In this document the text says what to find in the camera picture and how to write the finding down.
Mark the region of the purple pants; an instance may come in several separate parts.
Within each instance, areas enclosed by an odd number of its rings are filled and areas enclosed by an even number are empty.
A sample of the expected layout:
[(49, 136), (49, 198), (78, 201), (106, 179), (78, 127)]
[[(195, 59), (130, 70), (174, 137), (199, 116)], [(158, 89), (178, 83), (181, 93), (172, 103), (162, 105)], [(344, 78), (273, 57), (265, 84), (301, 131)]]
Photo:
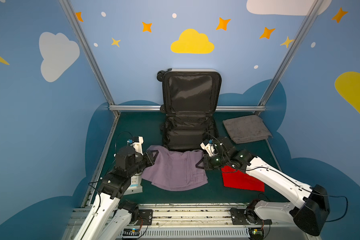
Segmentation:
[(149, 150), (159, 151), (155, 164), (146, 168), (142, 179), (152, 185), (172, 192), (188, 191), (208, 183), (205, 170), (196, 167), (203, 159), (202, 150), (174, 152), (162, 146), (150, 146)]

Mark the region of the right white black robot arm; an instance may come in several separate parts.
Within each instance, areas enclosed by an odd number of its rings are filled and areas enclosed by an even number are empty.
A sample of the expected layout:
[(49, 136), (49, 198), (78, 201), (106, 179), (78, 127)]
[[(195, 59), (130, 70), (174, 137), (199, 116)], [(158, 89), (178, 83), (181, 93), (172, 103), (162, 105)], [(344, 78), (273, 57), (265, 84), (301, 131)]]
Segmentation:
[(229, 166), (268, 185), (288, 201), (286, 203), (253, 200), (244, 211), (251, 225), (265, 220), (295, 224), (306, 234), (319, 236), (330, 213), (327, 191), (320, 185), (311, 187), (272, 167), (247, 150), (238, 151), (227, 138), (205, 140), (206, 151), (196, 168), (215, 170)]

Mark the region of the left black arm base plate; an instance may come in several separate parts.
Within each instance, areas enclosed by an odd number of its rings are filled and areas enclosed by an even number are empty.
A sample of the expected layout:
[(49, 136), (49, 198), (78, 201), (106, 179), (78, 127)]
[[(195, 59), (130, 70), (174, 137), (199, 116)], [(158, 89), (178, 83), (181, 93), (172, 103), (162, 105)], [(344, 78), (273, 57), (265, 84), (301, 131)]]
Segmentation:
[(151, 226), (153, 221), (153, 210), (139, 210), (132, 213), (130, 226)]

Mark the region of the grey towel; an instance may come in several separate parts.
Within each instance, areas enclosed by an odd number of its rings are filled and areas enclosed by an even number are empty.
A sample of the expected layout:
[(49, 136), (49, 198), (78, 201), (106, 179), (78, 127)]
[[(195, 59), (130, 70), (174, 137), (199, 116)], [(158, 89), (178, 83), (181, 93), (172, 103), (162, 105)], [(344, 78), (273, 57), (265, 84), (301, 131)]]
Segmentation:
[(263, 120), (256, 115), (223, 120), (224, 127), (236, 144), (266, 140), (272, 137)]

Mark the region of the red t-shirt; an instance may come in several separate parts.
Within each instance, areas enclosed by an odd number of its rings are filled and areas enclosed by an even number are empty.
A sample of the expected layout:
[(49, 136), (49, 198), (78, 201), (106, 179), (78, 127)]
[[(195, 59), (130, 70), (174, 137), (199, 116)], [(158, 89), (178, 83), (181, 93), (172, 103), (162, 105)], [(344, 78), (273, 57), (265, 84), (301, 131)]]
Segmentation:
[(222, 168), (223, 184), (227, 188), (264, 192), (265, 184), (240, 171), (235, 171), (229, 166)]

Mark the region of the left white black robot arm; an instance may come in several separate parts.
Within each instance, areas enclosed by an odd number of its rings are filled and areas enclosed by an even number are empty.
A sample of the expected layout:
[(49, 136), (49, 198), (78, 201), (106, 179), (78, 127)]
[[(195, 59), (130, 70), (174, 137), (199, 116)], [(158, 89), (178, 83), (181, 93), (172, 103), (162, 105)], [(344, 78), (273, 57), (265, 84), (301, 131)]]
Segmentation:
[(135, 223), (139, 207), (129, 201), (119, 204), (132, 177), (155, 164), (158, 150), (138, 152), (129, 145), (120, 148), (113, 168), (103, 177), (94, 204), (75, 236), (76, 240), (115, 240), (124, 228)]

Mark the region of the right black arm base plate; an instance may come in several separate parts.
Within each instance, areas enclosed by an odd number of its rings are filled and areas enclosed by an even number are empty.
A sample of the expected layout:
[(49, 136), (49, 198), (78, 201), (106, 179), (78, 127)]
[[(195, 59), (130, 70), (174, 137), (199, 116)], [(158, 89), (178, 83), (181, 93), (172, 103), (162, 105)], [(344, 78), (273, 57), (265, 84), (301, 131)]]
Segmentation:
[(272, 220), (261, 220), (254, 211), (247, 209), (230, 209), (233, 225), (272, 225)]

